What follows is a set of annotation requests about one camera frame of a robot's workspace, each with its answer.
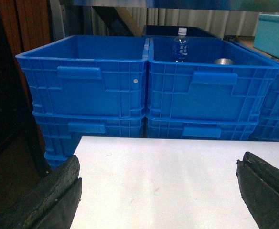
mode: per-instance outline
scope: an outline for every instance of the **wooden panel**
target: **wooden panel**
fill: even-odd
[[[16,0],[25,51],[50,42],[47,4],[46,0]]]
[[[12,55],[15,57],[15,55],[22,52],[22,47],[14,1],[0,0],[0,16],[11,48]],[[29,99],[29,92],[25,75],[20,69],[16,58],[14,58],[14,61],[19,72],[21,85],[24,90],[27,103],[31,107],[32,105]]]

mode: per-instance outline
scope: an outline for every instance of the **corrugated metal wall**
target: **corrugated metal wall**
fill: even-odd
[[[144,25],[194,26],[218,37],[255,36],[262,12],[127,8],[140,29]]]
[[[64,22],[59,0],[50,0],[53,11],[54,38],[62,38]],[[127,8],[134,21],[142,30],[144,25],[194,26],[218,37],[224,35],[255,36],[258,16],[265,12],[239,12],[216,10],[179,10],[154,8]],[[108,29],[97,13],[91,8],[91,22],[94,35],[108,35]]]

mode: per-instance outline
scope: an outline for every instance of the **crate rim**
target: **crate rim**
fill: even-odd
[[[117,117],[117,116],[89,116],[89,115],[74,115],[74,114],[52,114],[52,113],[39,113],[35,110],[32,112],[33,116],[36,117],[49,117],[49,118],[72,118],[72,119],[90,119],[90,120],[124,120],[124,121],[131,121],[131,120],[141,120],[145,117],[145,112],[142,116],[136,117]]]
[[[188,37],[189,39],[217,39],[218,38],[211,38],[211,37]],[[219,65],[219,64],[213,64],[213,63],[191,63],[191,62],[169,62],[169,61],[156,61],[154,60],[154,42],[153,42],[153,37],[150,38],[150,43],[149,43],[149,62],[151,63],[160,63],[160,64],[172,64],[172,65],[186,65],[186,66],[202,66],[202,67],[215,67],[215,68],[256,68],[256,69],[279,69],[279,64],[266,60],[265,58],[256,55],[256,58],[262,60],[263,62],[267,62],[266,65],[261,66],[261,65]],[[242,52],[248,52],[252,55],[254,55],[252,52],[245,50],[239,46],[233,45],[231,42],[227,42],[224,40],[221,40],[222,42],[234,46],[235,48],[241,50]]]
[[[214,124],[214,125],[257,125],[259,122],[237,122],[237,121],[222,121],[222,120],[195,120],[195,119],[175,119],[175,118],[157,118],[149,114],[146,115],[148,120],[165,121],[176,123],[191,123],[191,124]]]
[[[27,56],[28,54],[35,52],[39,49],[42,48],[47,48],[49,46],[55,45],[57,43],[63,42],[65,40],[72,39],[73,37],[80,37],[80,36],[86,36],[86,37],[110,37],[110,36],[99,36],[99,35],[72,35],[65,37],[63,39],[60,39],[58,41],[37,47],[35,49],[31,49],[25,52],[22,52],[20,54],[17,54],[15,58],[17,59],[22,59],[22,60],[44,60],[44,61],[71,61],[71,62],[146,62],[148,61],[148,53],[149,53],[149,45],[150,45],[150,40],[149,38],[143,38],[145,39],[145,44],[144,44],[144,49],[143,49],[143,55],[142,59],[138,60],[128,60],[128,59],[117,59],[117,60],[112,60],[112,59],[81,59],[81,58],[58,58],[58,57],[33,57],[33,56]]]

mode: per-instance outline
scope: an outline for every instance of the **white table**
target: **white table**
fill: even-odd
[[[258,229],[236,161],[250,151],[279,169],[279,143],[83,137],[72,229]]]

